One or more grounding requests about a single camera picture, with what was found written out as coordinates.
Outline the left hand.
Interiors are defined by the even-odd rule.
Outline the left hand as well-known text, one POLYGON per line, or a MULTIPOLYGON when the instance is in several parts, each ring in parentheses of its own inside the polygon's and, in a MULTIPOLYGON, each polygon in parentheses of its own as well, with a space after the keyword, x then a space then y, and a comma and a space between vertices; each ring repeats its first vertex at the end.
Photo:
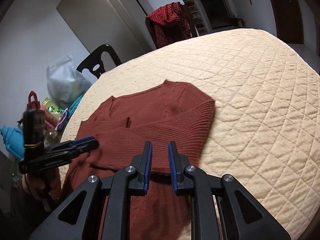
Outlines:
POLYGON ((49 189, 47 194, 53 200, 57 200, 62 192, 59 169, 46 170, 43 173, 24 174, 22 187, 26 193, 32 195, 37 200, 42 199, 39 196, 40 192, 43 193, 45 189, 49 189))

